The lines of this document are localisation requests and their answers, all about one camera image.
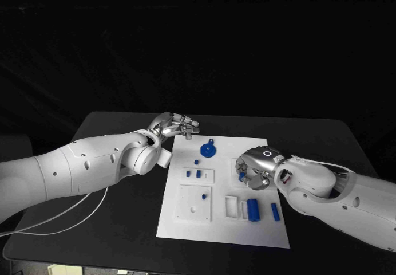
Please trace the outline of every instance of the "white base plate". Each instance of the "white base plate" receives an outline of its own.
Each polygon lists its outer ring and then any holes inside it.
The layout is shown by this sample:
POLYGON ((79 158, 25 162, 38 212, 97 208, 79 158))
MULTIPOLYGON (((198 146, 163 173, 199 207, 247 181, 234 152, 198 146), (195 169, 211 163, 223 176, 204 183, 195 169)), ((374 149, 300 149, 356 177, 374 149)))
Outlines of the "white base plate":
POLYGON ((261 191, 253 191, 237 180, 234 172, 234 160, 244 151, 257 146, 264 146, 264 139, 223 136, 192 136, 185 140, 184 136, 174 137, 172 159, 168 165, 166 185, 162 196, 162 207, 156 228, 156 237, 188 239, 194 241, 223 242, 241 245, 269 246, 289 248, 283 215, 279 203, 277 190, 273 183, 261 191), (214 140, 215 154, 211 158, 199 155, 199 146, 214 140), (212 183, 188 182, 184 180, 182 169, 212 169, 212 183), (178 189, 181 185, 210 187, 210 222, 182 220, 174 218, 178 201, 178 189), (224 198, 234 196, 237 201, 237 219, 225 218, 224 198), (241 218, 240 201, 257 200, 259 222, 246 221, 246 213, 241 218), (276 203, 280 221, 274 222, 270 204, 276 203))

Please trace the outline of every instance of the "black table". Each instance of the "black table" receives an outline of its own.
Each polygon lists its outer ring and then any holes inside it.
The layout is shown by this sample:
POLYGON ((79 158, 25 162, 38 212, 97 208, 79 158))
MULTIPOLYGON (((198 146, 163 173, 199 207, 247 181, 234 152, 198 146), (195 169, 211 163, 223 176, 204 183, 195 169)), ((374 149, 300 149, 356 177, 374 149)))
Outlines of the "black table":
MULTIPOLYGON (((156 114, 93 112, 74 138, 145 129, 156 114)), ((338 120, 191 115, 199 135, 266 138, 284 156, 336 163, 375 176, 345 124, 338 120)), ((162 144, 171 150, 172 139, 162 144)), ((396 274, 396 254, 333 230, 313 217, 293 211, 282 195, 280 207, 290 249, 155 238, 166 169, 109 187, 103 204, 68 231, 48 236, 15 234, 4 257, 64 265, 151 271, 169 274, 396 274)), ((31 229, 53 232, 79 222, 94 209, 103 190, 58 219, 31 229)), ((32 206, 18 228, 50 218, 81 198, 58 198, 32 206)))

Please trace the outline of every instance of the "black curtain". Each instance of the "black curtain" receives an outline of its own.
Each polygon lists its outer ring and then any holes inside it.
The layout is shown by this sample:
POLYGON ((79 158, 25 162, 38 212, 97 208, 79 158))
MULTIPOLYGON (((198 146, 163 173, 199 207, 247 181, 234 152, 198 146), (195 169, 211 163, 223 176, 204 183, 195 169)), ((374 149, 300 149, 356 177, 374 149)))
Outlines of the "black curtain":
POLYGON ((392 179, 391 7, 257 2, 2 7, 0 132, 40 154, 91 111, 338 119, 392 179))

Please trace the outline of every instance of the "small blue piece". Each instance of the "small blue piece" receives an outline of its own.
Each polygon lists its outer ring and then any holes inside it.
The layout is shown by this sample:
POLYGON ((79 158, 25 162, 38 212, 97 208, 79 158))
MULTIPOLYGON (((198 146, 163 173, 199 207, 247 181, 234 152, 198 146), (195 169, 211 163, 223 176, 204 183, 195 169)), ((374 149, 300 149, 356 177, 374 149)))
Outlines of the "small blue piece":
POLYGON ((243 181, 243 180, 241 180, 243 177, 244 177, 244 173, 240 172, 240 174, 238 174, 238 181, 240 181, 240 182, 243 181))
POLYGON ((271 208, 271 214, 273 214, 274 222, 277 222, 280 219, 279 219, 279 213, 277 213, 276 203, 270 204, 270 208, 271 208))
POLYGON ((259 212, 257 212, 257 200, 248 199, 247 204, 247 216, 250 222, 259 222, 259 212))
POLYGON ((212 139, 208 140, 208 142, 199 147, 199 154, 210 158, 215 154, 215 147, 212 145, 214 141, 212 139))

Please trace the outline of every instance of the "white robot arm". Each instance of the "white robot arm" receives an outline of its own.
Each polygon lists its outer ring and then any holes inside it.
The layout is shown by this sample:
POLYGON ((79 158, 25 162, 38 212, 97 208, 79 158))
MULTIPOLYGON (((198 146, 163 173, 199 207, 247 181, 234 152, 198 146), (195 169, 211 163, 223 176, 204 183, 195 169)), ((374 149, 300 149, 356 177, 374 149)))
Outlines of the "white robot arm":
POLYGON ((0 223, 19 210, 58 197, 91 193, 158 164, 171 153, 161 148, 176 134, 191 139, 198 123, 184 115, 162 113, 146 130, 73 141, 54 151, 0 163, 0 223))
POLYGON ((253 190, 264 189, 271 180, 300 214, 316 217, 377 248, 396 250, 394 183, 358 175, 333 164, 296 156, 286 159, 267 146, 251 148, 240 155, 235 173, 253 190), (333 172, 322 164, 342 171, 333 172))

